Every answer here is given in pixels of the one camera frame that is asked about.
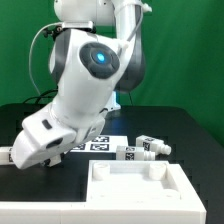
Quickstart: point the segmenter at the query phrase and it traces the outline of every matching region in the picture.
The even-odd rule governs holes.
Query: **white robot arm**
[[[131,91],[142,80],[144,57],[139,29],[148,5],[139,0],[56,0],[62,32],[56,37],[49,68],[58,85],[53,101],[26,118],[12,149],[25,169],[97,137],[105,123],[105,105],[114,89]],[[79,29],[91,20],[112,25],[111,39]]]

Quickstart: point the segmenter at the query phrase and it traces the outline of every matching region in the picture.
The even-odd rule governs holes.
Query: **white box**
[[[89,163],[86,202],[1,202],[0,217],[4,224],[205,224],[206,210],[177,164],[97,160]]]

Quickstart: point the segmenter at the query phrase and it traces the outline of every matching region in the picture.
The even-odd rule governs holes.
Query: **black table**
[[[9,104],[0,107],[0,146],[12,145],[22,120],[41,105]],[[186,111],[174,107],[122,107],[108,114],[104,135],[163,139],[172,147],[159,156],[182,166],[207,210],[207,224],[224,223],[224,150]],[[26,170],[0,167],[0,201],[85,201],[89,160],[114,159],[112,153],[68,153],[52,168],[36,165]]]

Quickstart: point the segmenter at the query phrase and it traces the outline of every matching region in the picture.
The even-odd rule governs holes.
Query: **green screen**
[[[224,145],[224,1],[145,2],[153,8],[142,24],[147,69],[131,93],[133,104],[183,108]],[[40,28],[58,21],[53,3],[1,1],[0,105],[36,95],[28,73],[29,49]],[[41,92],[55,88],[48,72],[51,49],[51,38],[38,38],[32,68]],[[119,102],[130,105],[129,95],[120,94]]]

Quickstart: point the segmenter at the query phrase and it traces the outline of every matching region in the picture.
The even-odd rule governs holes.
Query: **black cable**
[[[134,106],[131,93],[128,93],[128,95],[129,95],[129,99],[130,99],[131,105]]]
[[[34,96],[34,97],[30,97],[26,99],[25,101],[23,101],[23,103],[27,103],[30,100],[36,99],[35,104],[38,104],[41,99],[52,99],[54,96],[46,96],[46,95],[57,92],[57,91],[58,91],[57,89],[47,90],[46,92],[42,93],[40,96]]]
[[[34,99],[38,99],[38,98],[40,98],[40,97],[39,96],[30,97],[30,98],[24,100],[23,103],[27,103],[30,100],[34,100]],[[50,99],[50,98],[53,98],[53,96],[43,96],[42,98],[48,98],[48,99]]]
[[[58,92],[57,89],[51,89],[51,90],[47,90],[45,92],[43,92],[39,97],[37,97],[37,100],[35,101],[35,104],[38,104],[43,98],[48,98],[45,97],[46,95],[50,94],[50,93],[55,93]]]

